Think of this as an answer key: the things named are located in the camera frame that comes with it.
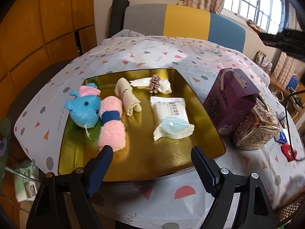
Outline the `grey yellow blue sofa back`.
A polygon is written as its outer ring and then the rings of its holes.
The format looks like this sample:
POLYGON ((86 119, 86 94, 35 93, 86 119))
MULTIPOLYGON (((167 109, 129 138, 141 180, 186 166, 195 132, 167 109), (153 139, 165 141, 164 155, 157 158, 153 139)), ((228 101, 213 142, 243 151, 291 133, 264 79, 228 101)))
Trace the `grey yellow blue sofa back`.
POLYGON ((123 28, 145 36, 207 40, 242 52, 246 32, 236 22, 212 12, 171 4, 138 4, 125 10, 123 28))

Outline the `wet wipes pack with mask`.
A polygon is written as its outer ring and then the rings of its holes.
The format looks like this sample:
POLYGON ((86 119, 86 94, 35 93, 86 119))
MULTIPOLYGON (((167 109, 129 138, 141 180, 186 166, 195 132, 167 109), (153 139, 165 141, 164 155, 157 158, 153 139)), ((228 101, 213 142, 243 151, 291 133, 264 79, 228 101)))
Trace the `wet wipes pack with mask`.
POLYGON ((156 122, 154 141, 162 137, 183 139, 193 134, 194 125, 189 123, 184 98, 151 96, 150 104, 156 122))

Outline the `blue white tissue packet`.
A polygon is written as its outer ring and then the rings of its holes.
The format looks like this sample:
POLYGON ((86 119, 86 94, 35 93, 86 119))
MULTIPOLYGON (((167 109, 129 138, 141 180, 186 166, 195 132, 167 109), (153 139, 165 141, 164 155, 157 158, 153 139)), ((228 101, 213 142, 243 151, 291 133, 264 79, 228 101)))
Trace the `blue white tissue packet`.
POLYGON ((282 131, 279 131, 275 136, 275 141, 281 145, 287 144, 287 138, 285 136, 285 133, 282 131))

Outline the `purple cardboard box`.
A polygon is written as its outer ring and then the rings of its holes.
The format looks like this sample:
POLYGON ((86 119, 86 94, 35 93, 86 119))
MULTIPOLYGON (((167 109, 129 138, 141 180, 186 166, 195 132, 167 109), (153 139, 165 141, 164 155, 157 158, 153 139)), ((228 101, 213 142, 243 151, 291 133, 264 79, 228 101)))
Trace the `purple cardboard box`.
POLYGON ((220 70, 203 106, 220 136, 229 136, 256 104, 259 89, 241 69, 220 70))

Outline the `blue folding chair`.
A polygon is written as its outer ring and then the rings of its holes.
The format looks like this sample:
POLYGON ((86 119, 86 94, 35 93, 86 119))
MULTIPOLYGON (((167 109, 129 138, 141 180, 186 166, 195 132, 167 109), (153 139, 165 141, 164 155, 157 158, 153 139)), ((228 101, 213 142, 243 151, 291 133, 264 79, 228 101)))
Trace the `blue folding chair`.
POLYGON ((297 74, 293 74, 290 81, 288 82, 287 89, 292 88, 293 90, 296 90, 299 85, 299 77, 297 74))

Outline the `blue plush elephant toy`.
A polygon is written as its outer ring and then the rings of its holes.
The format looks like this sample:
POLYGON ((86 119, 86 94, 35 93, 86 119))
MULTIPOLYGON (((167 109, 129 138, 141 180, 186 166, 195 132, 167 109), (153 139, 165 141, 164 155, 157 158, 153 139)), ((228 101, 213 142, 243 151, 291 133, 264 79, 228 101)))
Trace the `blue plush elephant toy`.
POLYGON ((99 119, 100 93, 95 83, 81 85, 78 90, 69 93, 74 99, 67 100, 65 108, 77 126, 87 129, 95 127, 99 119))

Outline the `white lace cloth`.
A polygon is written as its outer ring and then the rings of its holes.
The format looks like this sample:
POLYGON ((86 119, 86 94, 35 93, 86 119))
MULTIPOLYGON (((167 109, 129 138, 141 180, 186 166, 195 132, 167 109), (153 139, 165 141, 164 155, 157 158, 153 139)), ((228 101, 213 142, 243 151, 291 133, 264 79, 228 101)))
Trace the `white lace cloth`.
POLYGON ((171 84, 167 79, 160 79, 159 77, 145 77, 130 81, 132 87, 147 88, 152 94, 164 93, 170 94, 172 92, 171 84))

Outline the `ornate golden tissue box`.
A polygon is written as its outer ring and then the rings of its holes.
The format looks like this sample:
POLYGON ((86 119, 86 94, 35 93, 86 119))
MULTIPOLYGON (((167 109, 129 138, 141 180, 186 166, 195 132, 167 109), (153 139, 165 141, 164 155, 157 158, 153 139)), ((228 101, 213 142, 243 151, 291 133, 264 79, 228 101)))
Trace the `ornate golden tissue box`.
POLYGON ((267 100, 257 95, 256 104, 235 129, 235 147, 242 150, 257 150, 264 147, 280 130, 279 122, 267 100))

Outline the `packets on side table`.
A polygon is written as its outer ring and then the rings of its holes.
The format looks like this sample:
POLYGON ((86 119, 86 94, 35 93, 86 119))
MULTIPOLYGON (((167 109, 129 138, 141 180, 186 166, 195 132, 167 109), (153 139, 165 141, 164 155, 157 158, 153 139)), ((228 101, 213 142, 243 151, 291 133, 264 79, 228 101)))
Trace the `packets on side table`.
POLYGON ((272 62, 268 60, 266 54, 261 50, 257 51, 254 61, 257 65, 265 68, 267 71, 272 69, 272 62))

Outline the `pink towel blue band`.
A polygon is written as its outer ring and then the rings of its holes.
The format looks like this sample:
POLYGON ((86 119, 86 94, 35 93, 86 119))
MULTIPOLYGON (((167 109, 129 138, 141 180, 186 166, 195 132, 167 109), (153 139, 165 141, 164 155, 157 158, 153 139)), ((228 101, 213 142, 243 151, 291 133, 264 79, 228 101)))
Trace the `pink towel blue band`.
POLYGON ((99 116, 101 129, 98 138, 99 151, 105 145, 112 147, 114 152, 126 146, 125 126, 121 121, 123 103, 115 96, 108 96, 101 101, 99 116))

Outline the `glass side table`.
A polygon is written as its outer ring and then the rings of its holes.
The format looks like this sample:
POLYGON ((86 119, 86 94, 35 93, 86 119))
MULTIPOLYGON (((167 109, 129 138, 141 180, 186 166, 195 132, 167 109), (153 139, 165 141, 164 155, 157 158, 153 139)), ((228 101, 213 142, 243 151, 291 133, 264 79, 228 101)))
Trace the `glass side table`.
POLYGON ((9 118, 1 119, 1 153, 0 153, 0 186, 2 188, 5 168, 8 159, 10 137, 11 137, 11 121, 9 118))

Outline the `gold metal tray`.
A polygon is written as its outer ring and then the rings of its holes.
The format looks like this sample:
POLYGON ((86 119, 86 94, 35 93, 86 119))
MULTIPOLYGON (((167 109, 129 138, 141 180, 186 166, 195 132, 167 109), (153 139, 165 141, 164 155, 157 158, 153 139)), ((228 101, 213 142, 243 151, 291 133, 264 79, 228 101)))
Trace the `gold metal tray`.
POLYGON ((123 115, 126 129, 126 147, 114 153, 105 181, 140 181, 154 179, 189 169, 191 149, 199 146, 211 159, 225 153, 220 136, 209 119, 202 102, 189 86, 187 80, 175 69, 146 69, 109 73, 89 79, 101 90, 100 97, 114 95, 117 81, 124 77, 131 81, 157 74, 170 81, 171 97, 184 98, 193 134, 184 139, 160 138, 155 141, 153 132, 156 124, 150 105, 150 93, 135 88, 134 95, 140 100, 142 111, 132 116, 123 115))

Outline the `beige cloth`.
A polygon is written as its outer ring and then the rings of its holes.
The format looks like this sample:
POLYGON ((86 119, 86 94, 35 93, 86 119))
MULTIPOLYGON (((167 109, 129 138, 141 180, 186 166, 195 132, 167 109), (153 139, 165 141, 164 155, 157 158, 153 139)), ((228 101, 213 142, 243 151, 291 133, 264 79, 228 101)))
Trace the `beige cloth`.
POLYGON ((132 86, 124 77, 117 81, 115 94, 122 101, 126 115, 132 116, 134 112, 142 111, 140 100, 133 94, 132 86))

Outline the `patterned plastic tablecloth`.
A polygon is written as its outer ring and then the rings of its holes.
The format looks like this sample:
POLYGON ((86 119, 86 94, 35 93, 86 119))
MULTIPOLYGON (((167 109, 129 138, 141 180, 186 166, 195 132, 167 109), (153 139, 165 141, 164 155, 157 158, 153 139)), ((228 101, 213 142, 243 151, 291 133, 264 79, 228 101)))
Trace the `patterned plastic tablecloth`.
MULTIPOLYGON (((68 118, 64 104, 85 79, 119 71, 173 68, 204 101, 220 69, 230 67, 244 71, 276 114, 284 112, 269 90, 268 74, 242 53, 204 40, 123 30, 48 77, 20 113, 14 133, 42 171, 57 172, 68 118)), ((288 162, 274 140, 259 150, 228 147, 217 163, 234 174, 258 173, 273 208, 304 191, 304 162, 288 162)), ((101 192, 104 204, 99 212, 141 228, 198 228, 213 202, 194 169, 154 182, 110 185, 101 192)))

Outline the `pink brown scrunchie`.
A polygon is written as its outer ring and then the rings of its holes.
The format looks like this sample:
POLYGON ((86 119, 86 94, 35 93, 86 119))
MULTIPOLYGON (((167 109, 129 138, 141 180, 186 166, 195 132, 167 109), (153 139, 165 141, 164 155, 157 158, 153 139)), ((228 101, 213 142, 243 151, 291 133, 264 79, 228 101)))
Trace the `pink brown scrunchie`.
POLYGON ((157 94, 159 92, 159 86, 160 86, 160 77, 156 74, 154 74, 149 81, 148 91, 150 94, 157 94))

